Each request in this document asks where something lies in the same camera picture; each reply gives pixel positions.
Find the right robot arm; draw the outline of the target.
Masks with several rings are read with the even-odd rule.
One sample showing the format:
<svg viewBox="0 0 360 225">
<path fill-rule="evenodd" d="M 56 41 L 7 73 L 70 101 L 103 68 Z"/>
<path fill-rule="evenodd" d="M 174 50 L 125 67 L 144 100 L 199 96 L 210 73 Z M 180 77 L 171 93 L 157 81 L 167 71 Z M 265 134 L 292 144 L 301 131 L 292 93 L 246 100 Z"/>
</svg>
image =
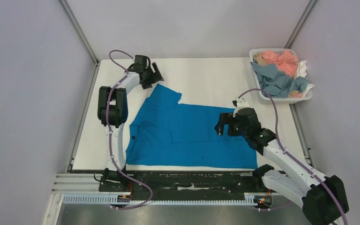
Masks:
<svg viewBox="0 0 360 225">
<path fill-rule="evenodd" d="M 281 168 L 265 164 L 252 172 L 252 186 L 257 191 L 273 190 L 302 209 L 313 225 L 329 225 L 342 218 L 346 225 L 349 204 L 342 180 L 316 170 L 297 159 L 280 141 L 278 135 L 263 128 L 256 111 L 244 107 L 233 113 L 222 112 L 215 131 L 245 138 L 249 147 Z"/>
</svg>

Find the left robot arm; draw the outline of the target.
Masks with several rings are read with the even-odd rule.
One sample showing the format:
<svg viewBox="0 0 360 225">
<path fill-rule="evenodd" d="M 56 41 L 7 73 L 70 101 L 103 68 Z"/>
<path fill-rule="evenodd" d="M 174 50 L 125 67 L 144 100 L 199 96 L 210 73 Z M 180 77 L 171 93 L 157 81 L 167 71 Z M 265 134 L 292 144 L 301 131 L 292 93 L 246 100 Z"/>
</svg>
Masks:
<svg viewBox="0 0 360 225">
<path fill-rule="evenodd" d="M 123 77 L 112 87 L 102 86 L 98 92 L 97 118 L 105 128 L 107 138 L 107 165 L 99 179 L 100 192 L 125 191 L 131 182 L 125 174 L 123 131 L 128 119 L 128 94 L 137 86 L 151 88 L 163 81 L 155 62 L 144 55 L 136 55 L 125 69 Z"/>
</svg>

